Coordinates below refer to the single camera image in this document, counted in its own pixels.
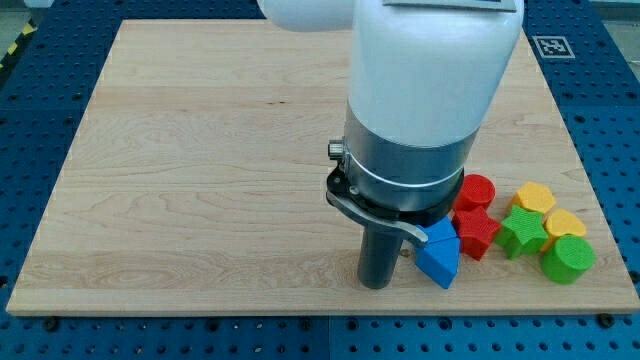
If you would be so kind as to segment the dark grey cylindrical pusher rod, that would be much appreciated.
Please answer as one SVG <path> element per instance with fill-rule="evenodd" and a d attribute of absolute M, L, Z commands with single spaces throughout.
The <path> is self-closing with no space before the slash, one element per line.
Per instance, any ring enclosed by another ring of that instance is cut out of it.
<path fill-rule="evenodd" d="M 370 289 L 386 287 L 393 276 L 403 240 L 396 235 L 365 227 L 357 275 Z"/>

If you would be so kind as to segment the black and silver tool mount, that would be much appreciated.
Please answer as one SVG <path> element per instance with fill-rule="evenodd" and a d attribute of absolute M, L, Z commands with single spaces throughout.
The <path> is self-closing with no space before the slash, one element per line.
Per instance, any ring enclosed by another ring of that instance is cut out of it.
<path fill-rule="evenodd" d="M 431 243 L 423 229 L 446 217 L 462 187 L 462 167 L 434 183 L 402 184 L 370 174 L 343 139 L 331 140 L 327 152 L 336 162 L 326 180 L 327 202 L 383 242 Z"/>

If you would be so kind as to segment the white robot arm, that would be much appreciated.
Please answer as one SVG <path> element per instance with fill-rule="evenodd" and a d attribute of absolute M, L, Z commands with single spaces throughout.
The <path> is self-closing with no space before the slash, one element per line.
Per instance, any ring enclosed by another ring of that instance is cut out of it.
<path fill-rule="evenodd" d="M 520 1 L 258 0 L 293 32 L 352 34 L 327 201 L 363 229 L 357 274 L 386 287 L 401 245 L 451 210 L 521 31 Z"/>

